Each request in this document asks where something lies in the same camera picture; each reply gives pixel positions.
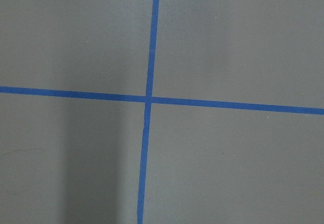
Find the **blue line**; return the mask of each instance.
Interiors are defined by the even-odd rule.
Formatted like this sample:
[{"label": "blue line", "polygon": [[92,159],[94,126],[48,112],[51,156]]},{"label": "blue line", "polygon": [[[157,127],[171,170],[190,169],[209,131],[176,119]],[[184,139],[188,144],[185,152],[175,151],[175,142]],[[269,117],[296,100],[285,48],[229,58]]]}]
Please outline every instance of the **blue line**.
[{"label": "blue line", "polygon": [[143,216],[144,216],[145,182],[146,182],[147,152],[148,152],[148,141],[149,141],[149,131],[150,131],[151,105],[152,105],[151,97],[153,93],[158,3],[159,0],[153,0],[152,3],[151,34],[150,34],[150,46],[148,52],[147,81],[146,81],[146,94],[145,94],[146,102],[145,102],[145,109],[144,109],[144,128],[143,128],[143,137],[142,137],[140,176],[139,176],[138,199],[137,199],[137,224],[143,224]]},{"label": "blue line", "polygon": [[151,102],[155,104],[172,104],[172,105],[186,105],[186,106],[201,106],[212,108],[226,108],[226,109],[245,109],[245,110],[260,110],[272,112],[285,112],[297,114],[319,114],[324,115],[324,109],[321,108],[306,108],[282,105],[267,105],[267,104],[248,104],[236,102],[222,102],[222,101],[208,101],[195,99],[173,99],[152,97]]},{"label": "blue line", "polygon": [[140,103],[144,103],[146,101],[145,96],[61,91],[61,90],[11,87],[11,86],[0,86],[0,93],[39,95],[39,96],[51,96],[51,97],[78,98],[78,99],[140,102]]}]

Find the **gray floor section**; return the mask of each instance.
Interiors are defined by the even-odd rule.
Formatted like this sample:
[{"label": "gray floor section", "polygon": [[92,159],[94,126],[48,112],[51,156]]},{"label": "gray floor section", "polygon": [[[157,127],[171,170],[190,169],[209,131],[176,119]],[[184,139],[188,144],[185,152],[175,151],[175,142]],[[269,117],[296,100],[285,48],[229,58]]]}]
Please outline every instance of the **gray floor section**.
[{"label": "gray floor section", "polygon": [[[153,96],[324,107],[324,0],[160,0]],[[0,0],[0,86],[145,95],[152,0]],[[0,94],[0,224],[137,223],[142,103]],[[319,224],[323,116],[152,106],[145,224]]]}]

